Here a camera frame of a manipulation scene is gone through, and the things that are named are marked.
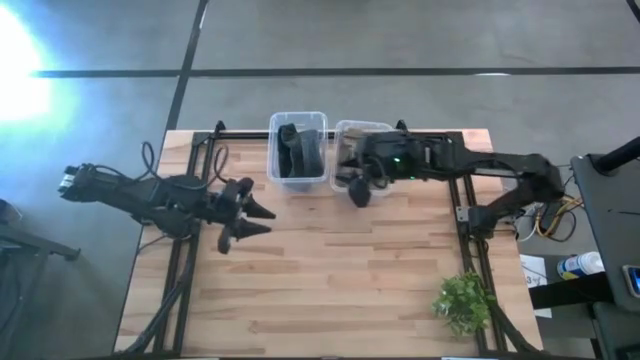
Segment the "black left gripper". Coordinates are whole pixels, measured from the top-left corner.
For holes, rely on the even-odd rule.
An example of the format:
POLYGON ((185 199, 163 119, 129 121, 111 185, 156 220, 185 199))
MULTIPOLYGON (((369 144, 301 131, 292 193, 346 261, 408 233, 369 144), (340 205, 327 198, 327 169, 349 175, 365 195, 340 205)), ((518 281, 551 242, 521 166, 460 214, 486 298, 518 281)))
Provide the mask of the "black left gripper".
POLYGON ((259 219, 275 219, 276 214, 260 205, 250 194, 254 182, 249 178, 230 179, 224 188, 216 193, 210 203, 208 223, 223 226, 218 238, 217 249, 227 254, 231 249, 231 239, 243 238, 269 233, 269 226, 251 222, 242 217, 259 219))

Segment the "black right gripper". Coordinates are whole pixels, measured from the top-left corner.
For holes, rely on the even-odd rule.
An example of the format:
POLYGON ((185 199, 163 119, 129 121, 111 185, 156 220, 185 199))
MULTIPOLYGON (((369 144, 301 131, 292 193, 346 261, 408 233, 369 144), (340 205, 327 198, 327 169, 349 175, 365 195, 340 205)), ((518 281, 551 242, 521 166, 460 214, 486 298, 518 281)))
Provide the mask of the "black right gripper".
MULTIPOLYGON (((338 162, 340 171, 362 168, 373 180, 413 180, 421 177, 426 165, 426 147, 416 137, 399 131, 374 132, 360 139, 356 158, 338 162)), ((368 206, 371 199, 368 180, 357 175, 348 185, 348 195, 358 208, 368 206)))

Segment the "black hat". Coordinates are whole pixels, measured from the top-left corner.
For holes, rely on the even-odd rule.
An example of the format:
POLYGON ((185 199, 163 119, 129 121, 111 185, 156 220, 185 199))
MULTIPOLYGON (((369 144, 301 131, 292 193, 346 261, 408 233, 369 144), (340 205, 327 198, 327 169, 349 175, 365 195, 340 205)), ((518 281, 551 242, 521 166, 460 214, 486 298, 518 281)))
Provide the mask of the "black hat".
POLYGON ((279 127, 277 132, 277 147, 280 177, 302 177, 304 175, 304 159, 301 135, 293 123, 279 127))

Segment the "clear plastic bin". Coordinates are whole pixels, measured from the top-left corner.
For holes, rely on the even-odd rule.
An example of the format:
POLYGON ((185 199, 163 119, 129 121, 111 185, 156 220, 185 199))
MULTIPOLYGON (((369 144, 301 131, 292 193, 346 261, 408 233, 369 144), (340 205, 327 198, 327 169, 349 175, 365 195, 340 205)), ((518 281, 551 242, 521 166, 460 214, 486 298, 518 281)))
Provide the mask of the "clear plastic bin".
POLYGON ((393 131, 393 127, 381 122, 368 122, 368 121, 360 121, 360 120, 341 120, 336 124, 335 133, 334 133, 334 141, 333 141, 333 150, 334 155, 330 160, 330 176, 329 182, 334 191, 338 193, 347 193, 348 185, 346 187, 338 186, 335 182, 335 171, 336 164, 343 159, 354 158, 354 151, 347 152, 340 148, 340 140, 342 138, 342 133, 350 127, 367 129, 370 134, 375 132, 388 132, 393 131))
POLYGON ((267 176, 269 180, 291 192, 309 192, 322 184, 328 177, 327 117, 319 111, 294 111, 274 113, 269 122, 267 176), (278 164, 277 132, 280 126, 293 123, 300 134, 305 130, 316 130, 321 142, 321 154, 324 161, 324 174, 320 177, 281 178, 278 164))

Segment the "small green plant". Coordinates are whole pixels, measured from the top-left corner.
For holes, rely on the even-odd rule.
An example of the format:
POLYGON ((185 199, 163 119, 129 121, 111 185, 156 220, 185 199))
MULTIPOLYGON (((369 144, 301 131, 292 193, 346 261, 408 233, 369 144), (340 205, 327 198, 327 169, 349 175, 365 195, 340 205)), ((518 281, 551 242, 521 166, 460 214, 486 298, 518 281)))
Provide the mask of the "small green plant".
POLYGON ((469 271, 443 281, 432 312, 446 321, 456 337, 471 336, 487 328, 490 306, 495 303, 496 297, 484 287, 481 277, 469 271))

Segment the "black power adapter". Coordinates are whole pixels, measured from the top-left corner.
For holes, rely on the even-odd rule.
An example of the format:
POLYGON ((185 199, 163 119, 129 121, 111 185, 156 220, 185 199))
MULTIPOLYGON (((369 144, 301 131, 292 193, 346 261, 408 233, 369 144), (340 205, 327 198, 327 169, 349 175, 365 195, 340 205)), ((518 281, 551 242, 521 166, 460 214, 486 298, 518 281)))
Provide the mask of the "black power adapter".
POLYGON ((539 218, 539 229, 540 231, 545 233, 553 233, 558 226, 558 221, 561 219, 562 215, 560 214, 560 210, 565 205, 564 202, 552 202, 545 204, 541 208, 540 218, 539 218))

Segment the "white paper sheet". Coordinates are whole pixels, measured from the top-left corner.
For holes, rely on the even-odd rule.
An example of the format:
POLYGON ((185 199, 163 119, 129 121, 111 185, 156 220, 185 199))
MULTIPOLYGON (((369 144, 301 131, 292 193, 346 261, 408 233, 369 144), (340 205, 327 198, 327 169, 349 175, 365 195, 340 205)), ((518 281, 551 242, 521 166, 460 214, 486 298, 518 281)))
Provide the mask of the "white paper sheet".
POLYGON ((520 262, 528 288, 548 284, 545 260, 542 257, 521 254, 520 262))

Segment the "black stand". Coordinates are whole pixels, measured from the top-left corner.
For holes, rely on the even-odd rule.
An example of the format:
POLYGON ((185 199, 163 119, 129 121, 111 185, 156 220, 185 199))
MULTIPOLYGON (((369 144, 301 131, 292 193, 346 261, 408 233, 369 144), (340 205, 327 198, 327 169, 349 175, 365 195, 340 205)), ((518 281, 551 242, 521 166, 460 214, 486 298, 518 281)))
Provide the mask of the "black stand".
POLYGON ((81 250, 34 235, 21 227, 23 214, 16 206, 0 198, 0 244, 12 245, 56 254, 68 261, 76 260, 81 250))

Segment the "white and blue can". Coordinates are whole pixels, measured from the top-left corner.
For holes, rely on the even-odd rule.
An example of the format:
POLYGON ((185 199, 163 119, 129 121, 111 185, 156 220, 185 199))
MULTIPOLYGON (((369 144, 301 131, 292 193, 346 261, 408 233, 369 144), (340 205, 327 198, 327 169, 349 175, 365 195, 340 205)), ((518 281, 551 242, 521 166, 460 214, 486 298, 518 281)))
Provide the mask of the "white and blue can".
POLYGON ((558 262, 556 270, 563 280, 573 280, 605 271, 600 253, 597 251, 561 260, 558 262))

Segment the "black bar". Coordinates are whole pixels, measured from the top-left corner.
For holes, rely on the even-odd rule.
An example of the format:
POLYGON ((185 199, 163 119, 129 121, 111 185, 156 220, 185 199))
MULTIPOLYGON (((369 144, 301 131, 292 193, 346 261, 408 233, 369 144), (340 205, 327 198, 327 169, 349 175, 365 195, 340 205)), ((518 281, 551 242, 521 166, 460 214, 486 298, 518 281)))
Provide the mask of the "black bar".
POLYGON ((596 302, 615 302, 609 281, 604 272, 532 287, 529 289, 529 295, 534 309, 596 302))

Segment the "grey side table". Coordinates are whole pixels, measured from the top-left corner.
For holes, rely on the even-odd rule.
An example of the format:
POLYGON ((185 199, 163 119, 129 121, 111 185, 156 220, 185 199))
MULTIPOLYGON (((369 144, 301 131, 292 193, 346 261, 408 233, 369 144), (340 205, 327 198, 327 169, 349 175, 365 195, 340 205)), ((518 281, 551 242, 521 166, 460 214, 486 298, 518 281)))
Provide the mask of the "grey side table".
POLYGON ((640 295, 629 289, 625 268, 640 267, 640 161, 622 165, 610 176, 597 172, 586 156, 571 159, 587 217, 613 301, 640 312, 640 295))

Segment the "black pole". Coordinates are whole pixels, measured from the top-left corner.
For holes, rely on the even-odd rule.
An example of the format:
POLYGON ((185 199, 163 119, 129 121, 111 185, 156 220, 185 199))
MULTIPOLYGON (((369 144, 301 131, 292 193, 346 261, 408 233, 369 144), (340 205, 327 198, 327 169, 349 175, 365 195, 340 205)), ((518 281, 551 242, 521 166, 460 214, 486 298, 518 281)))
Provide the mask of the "black pole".
POLYGON ((626 144, 605 155, 596 156, 593 166, 599 173, 608 174, 639 157, 640 136, 630 140, 626 144))

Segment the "smartphone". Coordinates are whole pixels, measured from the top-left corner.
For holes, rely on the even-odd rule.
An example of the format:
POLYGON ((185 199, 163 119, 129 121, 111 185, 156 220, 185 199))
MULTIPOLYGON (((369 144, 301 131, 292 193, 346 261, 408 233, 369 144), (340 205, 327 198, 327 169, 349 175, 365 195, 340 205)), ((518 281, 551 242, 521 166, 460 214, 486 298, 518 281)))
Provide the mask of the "smartphone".
POLYGON ((640 298, 640 266, 623 265, 621 270, 630 295, 640 298))

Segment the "black metal table frame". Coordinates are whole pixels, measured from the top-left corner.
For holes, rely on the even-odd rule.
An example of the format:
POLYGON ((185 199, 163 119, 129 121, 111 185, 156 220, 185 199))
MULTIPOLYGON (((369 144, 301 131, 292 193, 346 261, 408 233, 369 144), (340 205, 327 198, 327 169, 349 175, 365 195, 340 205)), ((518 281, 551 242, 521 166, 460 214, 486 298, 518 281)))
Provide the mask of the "black metal table frame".
POLYGON ((167 284, 195 259, 183 302, 169 313, 147 356, 248 358, 417 358, 475 356, 503 341, 493 330, 458 338, 431 310, 442 282, 467 263, 492 278, 501 303, 534 345, 541 342, 518 250, 508 229, 490 248, 458 232, 455 208, 489 201, 497 179, 454 184, 403 182, 364 209, 321 183, 303 193, 267 175, 263 132, 225 131, 226 174, 254 180, 256 200, 275 214, 270 232, 217 249, 220 227, 197 245, 143 232, 115 347, 125 350, 149 324, 167 284))

